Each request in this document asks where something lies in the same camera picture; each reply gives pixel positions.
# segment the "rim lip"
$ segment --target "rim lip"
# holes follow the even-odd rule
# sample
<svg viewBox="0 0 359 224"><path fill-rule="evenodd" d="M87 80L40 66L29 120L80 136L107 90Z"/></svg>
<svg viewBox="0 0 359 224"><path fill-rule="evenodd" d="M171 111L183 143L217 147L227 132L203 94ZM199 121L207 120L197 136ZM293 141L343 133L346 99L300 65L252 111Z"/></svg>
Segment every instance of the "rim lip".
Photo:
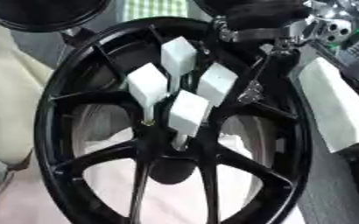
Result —
<svg viewBox="0 0 359 224"><path fill-rule="evenodd" d="M45 89L42 97L39 101L35 124L34 124L34 143L35 143L35 151L39 161L39 167L43 176L44 183L47 187L48 192L51 194L53 200L56 202L56 205L60 208L60 210L66 215L66 217L74 223L90 223L89 220L83 220L83 218L77 214L72 207L70 207L67 202L67 197L61 193L61 190L56 185L56 178L53 176L53 167L49 164L47 152L52 148L50 141L47 140L48 131L51 128L51 124L46 122L47 115L49 111L53 110L53 106L50 105L50 93L56 88L56 85L60 81L64 81L66 74L72 71L74 67L80 63L81 60L89 56L92 52L90 47L97 41L99 41L102 45L107 42L110 42L112 39L121 37L123 35L129 34L135 30L139 30L141 25L150 25L158 22L159 20L164 21L167 20L177 20L180 19L183 22L193 22L199 25L207 25L207 23L194 20L191 18L179 18L179 17L154 17L154 18L143 18L139 20L134 20L128 23L119 24L113 26L106 31L103 31L97 35L95 35L92 39L84 44L83 47L74 50L66 60L61 63L60 67L53 73L52 78L49 80L47 84L47 88ZM308 178L308 174L310 172L310 164L312 159L312 141L311 141L311 133L310 133L310 125L307 120L308 117L306 115L305 106L302 100L299 98L298 92L295 87L290 82L288 85L289 95L291 96L291 104L296 110L296 113L299 117L299 125L300 128L300 136L297 136L296 139L299 139L296 142L296 147L302 149L302 153L297 161L298 170L301 172L296 173L296 178L292 181L292 190L290 194L286 197L285 201L282 203L279 210L277 210L274 215L267 221L263 223L268 224L277 224L285 219L285 217L292 211L294 206L297 204L300 195L303 193L306 182Z"/></svg>
<svg viewBox="0 0 359 224"><path fill-rule="evenodd" d="M13 23L0 17L0 25L20 32L57 32L87 23L89 20L96 18L98 15L100 15L107 8L108 5L109 0L101 0L98 6L94 7L93 10L87 11L82 15L78 15L67 22L50 24L20 24Z"/></svg>

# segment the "white cloth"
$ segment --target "white cloth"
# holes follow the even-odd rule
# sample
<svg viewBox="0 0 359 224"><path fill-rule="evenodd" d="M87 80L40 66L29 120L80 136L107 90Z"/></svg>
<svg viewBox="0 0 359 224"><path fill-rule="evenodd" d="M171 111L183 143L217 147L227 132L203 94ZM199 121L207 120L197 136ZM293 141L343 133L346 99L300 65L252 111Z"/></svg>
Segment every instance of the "white cloth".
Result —
<svg viewBox="0 0 359 224"><path fill-rule="evenodd" d="M35 109L50 72L20 52L0 27L0 160L8 165L31 152Z"/></svg>
<svg viewBox="0 0 359 224"><path fill-rule="evenodd" d="M299 81L331 152L359 143L359 95L323 58L307 65Z"/></svg>

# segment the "beige fabric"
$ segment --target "beige fabric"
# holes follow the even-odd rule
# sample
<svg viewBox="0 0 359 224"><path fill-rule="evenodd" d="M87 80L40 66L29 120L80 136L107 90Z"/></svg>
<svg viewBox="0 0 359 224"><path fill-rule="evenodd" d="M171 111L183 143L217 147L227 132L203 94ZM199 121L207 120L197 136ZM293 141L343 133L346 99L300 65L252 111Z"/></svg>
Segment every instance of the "beige fabric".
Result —
<svg viewBox="0 0 359 224"><path fill-rule="evenodd" d="M8 165L31 152L35 109L50 72L20 52L0 27L0 160Z"/></svg>

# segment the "metal bracket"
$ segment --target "metal bracket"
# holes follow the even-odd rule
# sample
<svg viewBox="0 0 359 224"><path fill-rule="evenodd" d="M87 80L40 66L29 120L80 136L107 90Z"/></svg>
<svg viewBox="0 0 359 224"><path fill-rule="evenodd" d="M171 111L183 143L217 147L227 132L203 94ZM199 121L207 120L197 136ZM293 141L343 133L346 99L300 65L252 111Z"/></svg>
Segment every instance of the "metal bracket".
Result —
<svg viewBox="0 0 359 224"><path fill-rule="evenodd" d="M245 88L242 94L238 97L238 101L242 104L250 104L252 102L258 102L264 98L264 88L257 80L252 80Z"/></svg>

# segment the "black knob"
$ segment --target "black knob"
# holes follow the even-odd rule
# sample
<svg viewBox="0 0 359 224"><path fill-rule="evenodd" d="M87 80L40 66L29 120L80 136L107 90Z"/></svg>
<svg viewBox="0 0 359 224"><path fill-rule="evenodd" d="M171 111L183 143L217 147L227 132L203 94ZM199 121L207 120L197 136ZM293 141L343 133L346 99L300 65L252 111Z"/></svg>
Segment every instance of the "black knob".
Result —
<svg viewBox="0 0 359 224"><path fill-rule="evenodd" d="M22 32L56 32L86 23L109 0L0 0L0 25Z"/></svg>

